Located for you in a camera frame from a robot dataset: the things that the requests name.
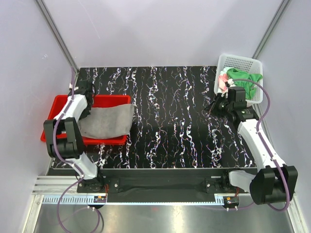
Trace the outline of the green towel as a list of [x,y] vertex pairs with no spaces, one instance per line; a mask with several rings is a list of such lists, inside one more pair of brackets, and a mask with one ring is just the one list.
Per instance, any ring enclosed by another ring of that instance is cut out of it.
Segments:
[[257,86],[254,84],[258,83],[263,79],[261,74],[249,74],[246,71],[242,71],[236,68],[229,68],[226,72],[228,78],[235,80],[234,84],[245,89],[245,97],[247,100],[251,100],[256,92]]

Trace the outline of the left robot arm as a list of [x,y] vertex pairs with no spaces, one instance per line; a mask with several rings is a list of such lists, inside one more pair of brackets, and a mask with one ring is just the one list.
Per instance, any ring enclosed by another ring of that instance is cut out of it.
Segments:
[[42,141],[50,157],[73,168],[80,176],[79,185],[94,192],[104,189],[105,180],[99,168],[90,161],[78,121],[90,115],[94,103],[93,84],[88,81],[69,86],[68,95],[54,98],[48,119],[43,123]]

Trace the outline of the grey towel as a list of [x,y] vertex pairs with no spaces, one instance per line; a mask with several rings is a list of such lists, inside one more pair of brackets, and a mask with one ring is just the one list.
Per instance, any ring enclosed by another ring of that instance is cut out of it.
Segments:
[[92,139],[110,139],[130,133],[135,107],[122,104],[109,108],[93,108],[90,115],[78,121],[80,133]]

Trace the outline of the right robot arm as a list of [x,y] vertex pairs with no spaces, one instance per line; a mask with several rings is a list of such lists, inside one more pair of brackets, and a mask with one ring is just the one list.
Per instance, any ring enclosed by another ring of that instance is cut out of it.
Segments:
[[220,181],[222,190],[229,193],[239,188],[248,192],[257,205],[283,202],[286,210],[293,199],[298,171],[295,166],[288,166],[268,141],[261,127],[262,119],[247,108],[245,91],[241,87],[230,87],[228,93],[216,94],[206,109],[226,117],[235,126],[257,167],[255,175],[241,169],[226,172]]

